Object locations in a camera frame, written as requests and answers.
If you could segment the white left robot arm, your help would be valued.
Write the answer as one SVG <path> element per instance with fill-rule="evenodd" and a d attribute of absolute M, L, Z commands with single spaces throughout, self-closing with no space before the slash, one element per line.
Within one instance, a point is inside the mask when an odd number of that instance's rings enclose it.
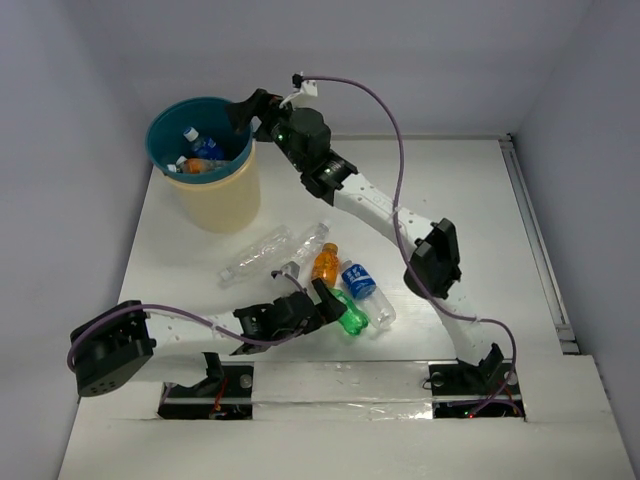
<path fill-rule="evenodd" d="M 338 321 L 346 305 L 320 280 L 270 303 L 204 317 L 177 307 L 125 301 L 72 331 L 67 366 L 82 398 L 131 380 L 192 387 L 223 381 L 221 359 L 257 355 Z"/>

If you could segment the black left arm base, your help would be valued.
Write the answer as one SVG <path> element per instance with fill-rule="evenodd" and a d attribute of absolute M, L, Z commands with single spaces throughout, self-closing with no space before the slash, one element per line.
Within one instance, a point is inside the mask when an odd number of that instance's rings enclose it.
<path fill-rule="evenodd" d="M 254 365 L 223 363 L 204 353 L 205 376 L 193 386 L 165 384 L 157 415 L 164 420 L 251 420 Z"/>

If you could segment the orange label drink bottle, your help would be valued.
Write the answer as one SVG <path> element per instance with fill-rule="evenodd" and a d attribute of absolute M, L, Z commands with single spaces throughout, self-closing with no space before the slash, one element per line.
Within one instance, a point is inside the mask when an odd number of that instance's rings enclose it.
<path fill-rule="evenodd" d="M 180 171 L 183 174 L 199 175 L 230 166 L 227 160 L 210 160 L 202 158 L 188 158 L 180 163 Z"/>

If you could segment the large blue label water bottle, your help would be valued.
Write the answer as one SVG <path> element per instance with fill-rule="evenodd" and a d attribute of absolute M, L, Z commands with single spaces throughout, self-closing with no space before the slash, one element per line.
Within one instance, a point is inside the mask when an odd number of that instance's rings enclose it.
<path fill-rule="evenodd" d="M 207 160 L 224 160 L 223 149 L 211 137 L 200 134 L 195 128 L 187 127 L 183 132 L 183 137 L 189 143 L 190 150 L 197 158 Z"/>

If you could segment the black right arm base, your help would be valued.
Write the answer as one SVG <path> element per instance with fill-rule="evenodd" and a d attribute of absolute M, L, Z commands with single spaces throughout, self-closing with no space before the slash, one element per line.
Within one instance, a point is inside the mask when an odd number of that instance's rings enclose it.
<path fill-rule="evenodd" d="M 436 419 L 525 418 L 516 371 L 497 344 L 478 366 L 431 364 L 421 387 L 432 395 Z"/>

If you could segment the green soda bottle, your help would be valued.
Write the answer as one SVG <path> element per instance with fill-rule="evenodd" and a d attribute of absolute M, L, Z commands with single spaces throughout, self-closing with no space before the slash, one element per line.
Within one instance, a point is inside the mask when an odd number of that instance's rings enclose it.
<path fill-rule="evenodd" d="M 347 334 L 359 336 L 369 325 L 368 316 L 343 291 L 333 288 L 331 293 L 346 307 L 345 313 L 338 319 L 338 322 Z"/>

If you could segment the yellow bottle dark blue label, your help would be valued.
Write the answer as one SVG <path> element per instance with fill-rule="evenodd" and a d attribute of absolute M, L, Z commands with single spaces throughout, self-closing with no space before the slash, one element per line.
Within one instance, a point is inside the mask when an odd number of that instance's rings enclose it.
<path fill-rule="evenodd" d="M 174 163 L 169 163 L 167 169 L 173 173 L 186 173 L 186 163 L 188 159 L 185 156 L 179 156 Z"/>

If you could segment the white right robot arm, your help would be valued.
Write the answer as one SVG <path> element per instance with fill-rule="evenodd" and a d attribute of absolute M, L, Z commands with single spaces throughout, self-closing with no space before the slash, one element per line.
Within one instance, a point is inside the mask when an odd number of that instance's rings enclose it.
<path fill-rule="evenodd" d="M 225 112 L 236 132 L 259 120 L 255 139 L 276 145 L 311 195 L 360 219 L 399 248 L 408 261 L 405 284 L 436 309 L 452 341 L 456 380 L 470 391 L 489 392 L 503 356 L 461 284 L 455 225 L 448 219 L 432 222 L 393 202 L 332 149 L 331 130 L 314 109 L 293 108 L 258 89 L 247 100 L 228 104 Z"/>

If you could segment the small blue label water bottle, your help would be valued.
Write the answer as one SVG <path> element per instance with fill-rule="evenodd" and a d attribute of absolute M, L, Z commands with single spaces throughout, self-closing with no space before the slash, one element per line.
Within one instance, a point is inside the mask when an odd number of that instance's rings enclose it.
<path fill-rule="evenodd" d="M 396 311 L 369 271 L 359 263 L 345 260 L 340 276 L 357 308 L 363 311 L 372 326 L 386 330 L 396 320 Z"/>

